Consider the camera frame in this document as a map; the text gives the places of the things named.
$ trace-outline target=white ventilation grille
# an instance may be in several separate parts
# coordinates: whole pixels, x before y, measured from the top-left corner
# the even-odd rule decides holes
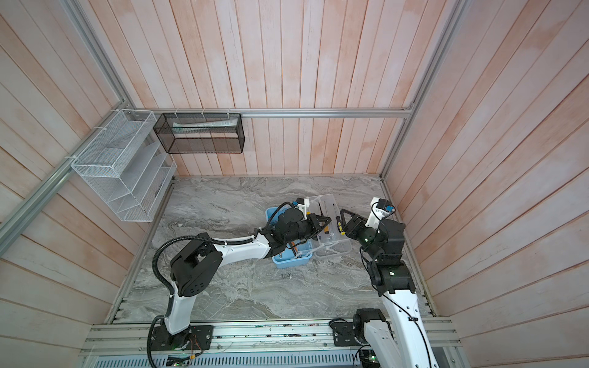
[[[350,350],[315,352],[267,352],[267,353],[209,353],[196,357],[189,366],[194,367],[350,367],[353,354]],[[153,355],[158,367],[165,367],[167,355]],[[360,366],[358,359],[354,366]],[[149,367],[145,355],[99,357],[93,368]]]

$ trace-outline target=gray marble surface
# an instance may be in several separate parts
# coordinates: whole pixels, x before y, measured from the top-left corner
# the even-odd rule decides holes
[[[268,207],[333,193],[340,208],[368,216],[370,200],[383,197],[380,179],[353,177],[218,177],[183,178],[170,201],[143,259],[133,288],[124,298],[115,323],[149,322],[166,311],[167,289],[151,271],[155,250],[165,241],[208,232],[231,238],[251,234],[265,223]],[[169,262],[187,242],[168,248],[160,271],[168,277]],[[311,258],[303,266],[278,269],[271,259],[246,260],[220,268],[198,295],[193,320],[251,320],[351,317],[358,308],[384,311],[360,262],[359,244],[352,252],[327,259]],[[420,309],[427,315],[425,299]]]

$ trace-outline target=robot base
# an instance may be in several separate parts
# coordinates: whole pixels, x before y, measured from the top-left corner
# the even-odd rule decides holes
[[[211,339],[213,338],[213,326],[190,326],[175,335],[170,335],[166,325],[155,327],[151,338],[152,351],[175,350],[182,347],[190,349],[189,336],[196,336],[196,341],[202,350],[211,348]],[[198,346],[193,346],[194,351],[199,351]]]

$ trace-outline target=black mounting plate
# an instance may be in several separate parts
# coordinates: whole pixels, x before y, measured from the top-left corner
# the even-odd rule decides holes
[[[213,326],[190,326],[189,328],[181,331],[174,336],[168,333],[165,325],[155,327],[151,339],[151,350],[162,351],[162,350],[174,350],[179,347],[183,347],[189,340],[188,335],[196,336],[196,341],[203,350],[211,348],[211,339],[213,338]],[[186,349],[190,350],[190,342],[186,346]],[[197,346],[193,347],[195,352],[200,349]]]
[[[333,344],[335,346],[357,346],[354,324],[346,321],[333,321]]]

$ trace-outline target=blue plastic box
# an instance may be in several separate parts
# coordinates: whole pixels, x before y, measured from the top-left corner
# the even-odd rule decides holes
[[[277,208],[278,207],[270,207],[266,210],[266,221],[268,221],[268,218],[270,216],[272,216],[272,214],[274,213],[274,211],[276,211]],[[290,206],[287,206],[287,205],[282,207],[280,209],[280,211],[278,211],[278,213],[272,218],[272,221],[270,221],[270,224],[276,223],[278,221],[278,216],[281,215],[282,213],[284,213],[284,211],[286,211],[289,208],[290,208]],[[303,253],[303,255],[300,256],[299,258],[295,258],[294,251],[287,248],[284,250],[284,252],[272,257],[272,261],[274,262],[274,264],[278,268],[288,268],[288,267],[301,266],[303,264],[307,264],[309,262],[309,260],[311,259],[311,257],[313,257],[312,252],[305,255],[306,251],[310,251],[313,249],[313,245],[311,244],[311,241],[309,240],[309,241],[307,241],[307,243],[297,246],[297,249],[299,250],[299,252]]]

